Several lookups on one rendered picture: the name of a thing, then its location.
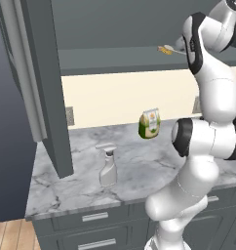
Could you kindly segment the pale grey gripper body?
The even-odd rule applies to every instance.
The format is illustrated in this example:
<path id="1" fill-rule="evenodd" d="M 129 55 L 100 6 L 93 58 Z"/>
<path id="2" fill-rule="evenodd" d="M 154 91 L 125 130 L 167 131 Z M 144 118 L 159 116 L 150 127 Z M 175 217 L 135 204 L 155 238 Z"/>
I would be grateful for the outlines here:
<path id="1" fill-rule="evenodd" d="M 182 36 L 180 36 L 179 39 L 176 41 L 176 49 L 181 52 L 186 51 L 185 41 Z"/>

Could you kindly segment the dish brush with yellow bristles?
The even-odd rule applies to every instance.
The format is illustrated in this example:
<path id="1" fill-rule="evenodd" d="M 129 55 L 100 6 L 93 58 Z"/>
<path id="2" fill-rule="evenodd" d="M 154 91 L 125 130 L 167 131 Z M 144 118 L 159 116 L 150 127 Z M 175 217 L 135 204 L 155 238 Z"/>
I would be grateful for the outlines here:
<path id="1" fill-rule="evenodd" d="M 175 50 L 172 46 L 170 45 L 164 45 L 164 46 L 158 46 L 157 47 L 157 50 L 159 52 L 162 52 L 166 55 L 171 55 L 172 53 L 178 53 L 178 54 L 181 54 L 181 55 L 184 55 L 184 52 L 182 51 L 177 51 Z"/>

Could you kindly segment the white spray bottle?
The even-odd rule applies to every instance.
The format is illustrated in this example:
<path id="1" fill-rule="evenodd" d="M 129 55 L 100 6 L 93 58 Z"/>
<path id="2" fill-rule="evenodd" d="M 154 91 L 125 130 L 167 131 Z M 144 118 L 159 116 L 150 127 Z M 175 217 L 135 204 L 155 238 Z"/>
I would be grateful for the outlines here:
<path id="1" fill-rule="evenodd" d="M 103 188 L 113 186 L 117 183 L 117 168 L 114 161 L 114 150 L 117 146 L 113 143 L 96 145 L 96 149 L 105 152 L 104 167 L 99 172 L 99 182 Z"/>

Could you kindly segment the dark grey base cabinet door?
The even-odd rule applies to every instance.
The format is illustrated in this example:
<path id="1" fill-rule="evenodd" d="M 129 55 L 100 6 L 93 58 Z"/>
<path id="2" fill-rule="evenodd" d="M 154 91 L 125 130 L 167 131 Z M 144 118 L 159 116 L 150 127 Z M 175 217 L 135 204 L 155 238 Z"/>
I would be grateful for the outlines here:
<path id="1" fill-rule="evenodd" d="M 186 226 L 183 239 L 191 250 L 219 250 L 236 218 L 236 206 L 202 212 Z"/>

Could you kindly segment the green and white food bag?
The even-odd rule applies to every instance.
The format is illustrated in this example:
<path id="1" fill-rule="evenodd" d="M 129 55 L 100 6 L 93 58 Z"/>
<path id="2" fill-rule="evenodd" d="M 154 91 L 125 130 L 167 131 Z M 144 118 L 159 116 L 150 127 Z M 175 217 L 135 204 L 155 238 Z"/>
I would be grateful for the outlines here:
<path id="1" fill-rule="evenodd" d="M 160 123 L 161 119 L 158 108 L 146 110 L 139 118 L 138 134 L 143 139 L 155 138 L 159 133 Z"/>

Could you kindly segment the dark grey drawer front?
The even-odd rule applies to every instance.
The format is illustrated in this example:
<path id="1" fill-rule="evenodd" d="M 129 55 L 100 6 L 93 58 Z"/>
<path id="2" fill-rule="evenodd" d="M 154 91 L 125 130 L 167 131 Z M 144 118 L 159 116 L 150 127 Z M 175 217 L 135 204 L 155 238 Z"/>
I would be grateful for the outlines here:
<path id="1" fill-rule="evenodd" d="M 107 219 L 82 222 L 82 216 L 95 213 L 108 212 Z M 52 226 L 55 231 L 67 229 L 86 229 L 115 224 L 126 220 L 129 217 L 129 206 L 112 207 L 97 211 L 84 212 L 80 214 L 69 214 L 60 217 L 52 218 Z"/>
<path id="2" fill-rule="evenodd" d="M 116 239 L 115 245 L 94 248 L 92 250 L 118 250 L 119 247 L 125 247 L 127 245 L 128 233 L 129 230 L 127 227 L 112 227 L 107 229 L 95 229 L 87 232 L 74 232 L 58 240 L 59 250 L 78 250 L 78 245 L 110 238 Z"/>
<path id="3" fill-rule="evenodd" d="M 208 202 L 208 210 L 219 209 L 236 205 L 236 187 L 223 188 L 211 191 L 208 196 L 216 195 L 219 201 Z"/>

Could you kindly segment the dark grey wall cabinet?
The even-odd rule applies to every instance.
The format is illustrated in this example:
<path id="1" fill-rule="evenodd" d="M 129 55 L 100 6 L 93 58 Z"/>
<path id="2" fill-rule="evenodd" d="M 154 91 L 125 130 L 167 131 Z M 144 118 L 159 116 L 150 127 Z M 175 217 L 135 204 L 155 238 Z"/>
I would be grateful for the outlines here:
<path id="1" fill-rule="evenodd" d="M 186 69 L 166 55 L 185 19 L 207 14 L 219 0 L 52 0 L 63 75 Z"/>

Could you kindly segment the grey wall outlet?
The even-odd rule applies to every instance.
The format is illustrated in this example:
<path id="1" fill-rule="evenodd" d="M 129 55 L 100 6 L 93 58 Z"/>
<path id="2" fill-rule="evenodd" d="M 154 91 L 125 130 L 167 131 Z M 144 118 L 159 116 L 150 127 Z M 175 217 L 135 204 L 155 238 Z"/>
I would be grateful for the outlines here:
<path id="1" fill-rule="evenodd" d="M 73 107 L 69 106 L 65 109 L 66 114 L 66 121 L 68 126 L 74 125 L 74 113 L 73 113 Z"/>
<path id="2" fill-rule="evenodd" d="M 199 97 L 195 97 L 195 100 L 194 100 L 194 105 L 193 105 L 193 109 L 192 109 L 192 113 L 195 114 L 195 113 L 201 113 L 201 108 L 200 108 L 200 100 L 199 100 Z"/>

